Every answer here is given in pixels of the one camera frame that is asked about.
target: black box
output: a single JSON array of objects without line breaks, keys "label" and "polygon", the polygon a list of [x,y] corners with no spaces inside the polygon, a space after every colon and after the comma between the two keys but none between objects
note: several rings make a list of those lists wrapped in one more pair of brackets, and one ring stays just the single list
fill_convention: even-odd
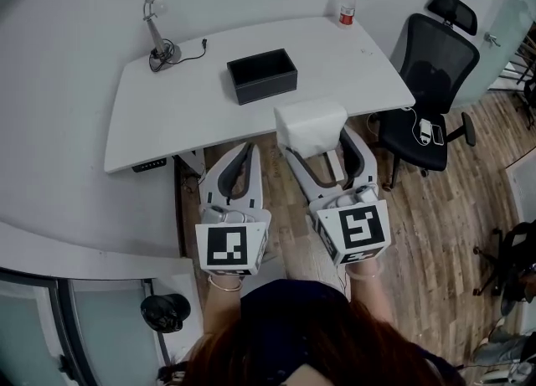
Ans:
[{"label": "black box", "polygon": [[296,89],[298,71],[284,49],[230,61],[239,105]]}]

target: black mesh chair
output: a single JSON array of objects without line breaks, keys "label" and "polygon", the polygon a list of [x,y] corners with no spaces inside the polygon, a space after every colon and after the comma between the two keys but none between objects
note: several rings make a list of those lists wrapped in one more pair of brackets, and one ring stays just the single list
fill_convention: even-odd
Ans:
[{"label": "black mesh chair", "polygon": [[522,108],[527,116],[528,124],[527,130],[530,130],[534,126],[534,115],[531,111],[531,108],[536,108],[536,75],[533,76],[530,80],[525,82],[523,87],[523,95],[525,99],[521,99]]},{"label": "black mesh chair", "polygon": [[[430,10],[441,15],[441,23],[422,14],[413,14],[408,22],[408,41],[400,76],[415,98],[412,111],[394,110],[378,114],[380,120],[379,145],[394,155],[393,176],[390,191],[396,183],[400,159],[422,169],[423,176],[428,170],[446,169],[447,142],[465,135],[466,142],[474,147],[476,135],[468,114],[462,113],[462,125],[448,136],[445,118],[461,84],[477,65],[480,58],[477,48],[456,33],[452,24],[477,31],[477,17],[474,12],[458,0],[433,0]],[[444,144],[431,141],[422,146],[420,119],[441,128]]]},{"label": "black mesh chair", "polygon": [[483,252],[478,246],[473,248],[475,255],[480,255],[492,265],[493,271],[484,285],[475,288],[474,296],[481,296],[484,290],[496,281],[492,288],[493,296],[502,293],[501,313],[507,316],[512,311],[517,301],[527,299],[528,294],[534,297],[532,287],[527,292],[527,283],[523,282],[523,276],[533,273],[536,263],[536,221],[532,223],[522,222],[506,233],[494,229],[493,234],[498,235],[497,257]]}]

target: wristband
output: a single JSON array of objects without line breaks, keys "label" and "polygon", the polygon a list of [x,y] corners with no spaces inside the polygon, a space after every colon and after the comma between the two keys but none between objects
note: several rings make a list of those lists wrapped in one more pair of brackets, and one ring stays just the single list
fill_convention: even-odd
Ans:
[{"label": "wristband", "polygon": [[214,281],[212,280],[212,276],[210,275],[209,276],[209,284],[218,288],[220,291],[225,291],[225,292],[238,292],[242,289],[242,280],[240,281],[239,285],[236,286],[235,288],[223,288],[222,286],[220,285],[216,285],[214,283]]},{"label": "wristband", "polygon": [[351,271],[349,267],[350,267],[350,264],[346,264],[346,267],[344,268],[344,270],[346,271],[346,274],[350,277],[350,279],[355,279],[355,280],[373,279],[374,277],[381,275],[384,271],[384,263],[382,262],[379,262],[378,271],[376,271],[373,275],[358,275],[357,273],[354,273],[353,271]]}]

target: bottle label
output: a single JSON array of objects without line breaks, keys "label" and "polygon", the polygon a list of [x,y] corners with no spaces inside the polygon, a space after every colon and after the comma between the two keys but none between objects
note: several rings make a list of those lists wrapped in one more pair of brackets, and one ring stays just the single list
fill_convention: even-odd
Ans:
[{"label": "bottle label", "polygon": [[355,8],[341,7],[341,14],[349,15],[350,17],[353,17],[353,15],[355,14]]},{"label": "bottle label", "polygon": [[341,24],[350,26],[353,23],[354,14],[355,14],[355,8],[341,7],[341,16],[338,21],[341,22]]}]

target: desk lamp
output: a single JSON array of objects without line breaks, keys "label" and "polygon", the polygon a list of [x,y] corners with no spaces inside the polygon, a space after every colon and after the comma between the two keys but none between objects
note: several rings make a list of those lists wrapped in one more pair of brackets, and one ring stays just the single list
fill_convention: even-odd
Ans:
[{"label": "desk lamp", "polygon": [[163,15],[167,11],[166,3],[164,0],[145,0],[143,3],[143,20],[147,21],[149,26],[149,32],[151,32],[152,41],[154,42],[155,49],[151,51],[149,56],[149,64],[153,71],[165,70],[173,64],[177,63],[181,58],[181,50],[174,43],[164,41],[157,26],[152,21],[153,17]]}]

